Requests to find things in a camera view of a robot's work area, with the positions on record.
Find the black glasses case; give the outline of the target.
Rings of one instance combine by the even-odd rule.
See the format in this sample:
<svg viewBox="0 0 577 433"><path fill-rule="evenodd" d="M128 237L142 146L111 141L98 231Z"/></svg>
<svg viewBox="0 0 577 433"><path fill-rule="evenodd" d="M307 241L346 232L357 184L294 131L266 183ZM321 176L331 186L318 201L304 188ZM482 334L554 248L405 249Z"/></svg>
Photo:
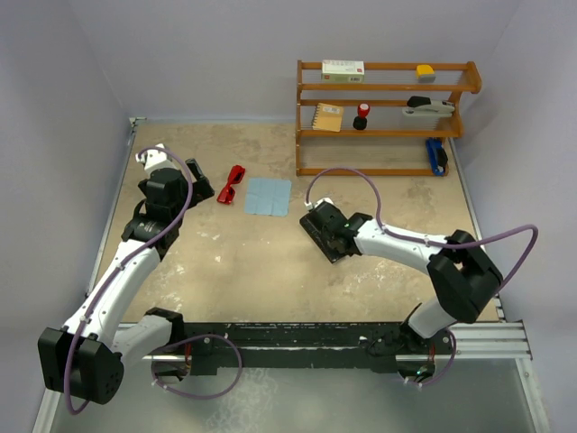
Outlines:
<svg viewBox="0 0 577 433"><path fill-rule="evenodd" d="M339 253L328 246L321 236L321 231L315 227L308 215L302 216L299 219L299 224L330 263L336 263L345 257L344 253Z"/></svg>

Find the blue cleaning cloth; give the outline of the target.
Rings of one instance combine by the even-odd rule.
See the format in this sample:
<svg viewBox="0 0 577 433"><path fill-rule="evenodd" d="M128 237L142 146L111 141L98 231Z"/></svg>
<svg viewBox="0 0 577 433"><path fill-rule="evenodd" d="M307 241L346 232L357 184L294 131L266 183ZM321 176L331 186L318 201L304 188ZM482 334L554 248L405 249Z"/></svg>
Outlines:
<svg viewBox="0 0 577 433"><path fill-rule="evenodd" d="M289 213L290 180L250 178L244 203L249 215L285 217Z"/></svg>

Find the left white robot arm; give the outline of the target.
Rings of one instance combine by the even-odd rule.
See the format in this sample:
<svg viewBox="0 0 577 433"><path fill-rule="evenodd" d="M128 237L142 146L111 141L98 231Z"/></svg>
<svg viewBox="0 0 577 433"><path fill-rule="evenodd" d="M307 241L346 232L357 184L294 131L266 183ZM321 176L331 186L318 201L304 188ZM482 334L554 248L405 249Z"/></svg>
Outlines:
<svg viewBox="0 0 577 433"><path fill-rule="evenodd" d="M137 160L148 175L139 184L144 198L113 260L81 307L60 328L46 328L38 340L46 388L97 404L115 396L125 371L144 356L157 348L175 354L184 346L179 313L154 308L129 328L119 325L177 240L185 212L215 194L194 159L178 169L161 150L149 149Z"/></svg>

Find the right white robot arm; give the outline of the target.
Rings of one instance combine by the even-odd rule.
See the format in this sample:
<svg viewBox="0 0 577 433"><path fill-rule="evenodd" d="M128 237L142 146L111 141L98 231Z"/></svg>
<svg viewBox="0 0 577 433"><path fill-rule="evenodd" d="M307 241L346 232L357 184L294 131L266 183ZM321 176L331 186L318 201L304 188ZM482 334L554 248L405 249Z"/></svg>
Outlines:
<svg viewBox="0 0 577 433"><path fill-rule="evenodd" d="M435 296L410 313L400 333L411 353L423 352L446 327L476 322L503 282L495 263L463 230L442 236L386 229L363 213L345 216L328 198L310 204L299 223L330 263L353 255L379 257L430 278Z"/></svg>

